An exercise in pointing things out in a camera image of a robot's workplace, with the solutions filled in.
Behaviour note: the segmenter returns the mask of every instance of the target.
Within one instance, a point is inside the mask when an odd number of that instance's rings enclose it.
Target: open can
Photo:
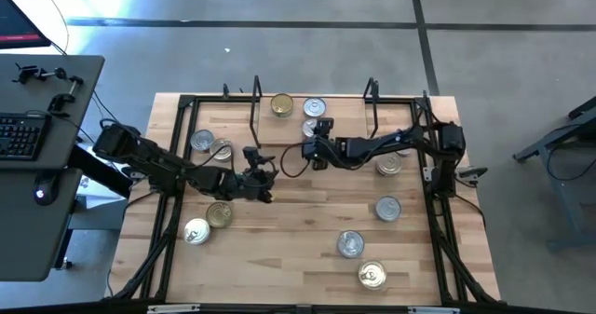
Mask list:
[[[189,244],[202,244],[209,238],[210,228],[203,219],[192,219],[184,226],[184,241]]]
[[[358,279],[360,283],[369,290],[379,290],[383,288],[387,273],[381,262],[364,262],[358,269]]]

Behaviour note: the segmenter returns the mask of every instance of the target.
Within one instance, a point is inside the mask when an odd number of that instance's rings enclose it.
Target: gold can lid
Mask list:
[[[381,262],[364,262],[358,270],[358,278],[362,285],[370,290],[378,290],[385,284],[387,273]]]
[[[233,217],[234,215],[232,213],[232,207],[225,202],[213,202],[207,208],[207,222],[212,227],[227,227],[232,223]]]
[[[277,114],[288,114],[294,106],[294,100],[288,94],[278,94],[271,99],[271,109]]]

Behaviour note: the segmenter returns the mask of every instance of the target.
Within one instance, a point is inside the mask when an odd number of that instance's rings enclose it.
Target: black metal frame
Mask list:
[[[183,157],[190,159],[191,146],[190,138],[193,132],[196,130],[196,122],[198,118],[199,106],[203,102],[244,102],[251,104],[251,120],[250,129],[254,141],[257,145],[260,145],[255,133],[254,123],[254,111],[256,101],[263,96],[261,83],[258,76],[254,77],[254,84],[252,89],[252,95],[231,95],[228,92],[224,92],[221,96],[218,95],[181,95],[178,101],[178,110],[176,113],[176,119],[174,122],[174,128],[170,140],[169,150],[176,152],[179,146],[179,140],[182,132],[183,118],[186,110],[190,108],[190,121],[188,124],[188,130],[186,133],[186,139],[183,147]],[[411,110],[412,122],[417,121],[418,117],[424,115],[427,124],[432,123],[432,107],[430,99],[426,93],[421,98],[399,98],[399,97],[380,97],[379,96],[379,83],[378,81],[370,78],[362,99],[366,104],[371,104],[373,109],[373,120],[374,129],[371,137],[374,136],[378,130],[378,117],[377,117],[377,104],[401,104],[408,105]],[[434,133],[429,133],[428,139],[435,147],[438,146],[437,136]],[[440,307],[445,308],[459,308],[462,313],[566,313],[563,311],[540,309],[540,308],[528,308],[528,307],[512,307],[504,302],[498,302],[493,299],[490,295],[484,292],[482,287],[474,280],[472,274],[466,268],[465,264],[459,258],[457,250],[457,243],[455,239],[454,223],[449,208],[449,201],[447,198],[440,199],[440,205],[442,208],[441,215],[437,215],[434,205],[435,198],[431,191],[431,184],[425,181],[424,168],[429,166],[427,162],[427,156],[424,152],[418,151],[418,162],[420,167],[420,178],[423,183],[425,204],[427,207],[427,219],[429,224],[429,232],[431,238],[431,246],[433,251],[433,257],[435,262],[435,268],[437,271],[437,283],[439,286],[440,293]],[[180,223],[180,216],[183,207],[183,192],[184,185],[180,187],[180,193],[174,197],[174,206],[172,209],[171,218],[169,225],[162,236],[163,222],[165,218],[165,210],[168,203],[168,199],[164,196],[160,197],[157,204],[156,219],[154,223],[154,229],[151,237],[151,244],[149,255],[147,259],[142,263],[142,266],[137,271],[136,275],[144,276],[133,289],[129,289],[126,292],[118,293],[115,298],[106,298],[103,301],[96,303],[86,304],[72,304],[72,305],[58,305],[49,307],[29,307],[20,308],[15,311],[11,309],[11,312],[45,312],[45,313],[100,313],[111,310],[112,312],[146,312],[147,306],[151,305],[165,305],[166,294],[169,287],[169,275],[171,272],[173,254],[176,244],[176,234],[178,225]],[[444,232],[441,230],[438,217],[443,217]],[[150,296],[151,281],[153,279],[153,272],[155,268],[155,262],[157,257],[165,249],[165,258],[163,261],[161,276],[159,285],[155,296]],[[448,257],[454,267],[454,275],[456,281],[456,293],[457,297],[454,299],[450,293],[447,276],[445,271],[445,265],[443,262],[443,253]],[[141,286],[140,299],[131,299],[135,294],[138,286]],[[476,302],[470,302],[467,300],[467,291],[474,296]],[[203,312],[228,312],[233,311],[236,313],[264,313],[272,312],[290,312],[300,314],[311,314],[311,313],[364,313],[364,312],[378,312],[378,313],[412,313],[416,310],[413,309],[415,306],[325,306],[325,305],[257,305],[257,304],[201,304],[201,311]]]

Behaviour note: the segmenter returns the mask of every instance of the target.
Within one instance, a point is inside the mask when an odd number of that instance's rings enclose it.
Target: keyboard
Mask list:
[[[36,160],[50,120],[43,114],[0,113],[0,160]]]

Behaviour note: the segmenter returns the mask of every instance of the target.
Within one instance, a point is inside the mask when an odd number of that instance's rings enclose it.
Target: metal bracket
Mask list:
[[[427,166],[422,168],[422,173],[425,175],[425,182],[432,182],[432,171],[435,170],[434,166]]]
[[[158,305],[149,306],[147,314],[158,313],[194,313],[200,310],[201,304],[179,304],[179,305]]]
[[[409,314],[459,314],[459,308],[408,307]]]

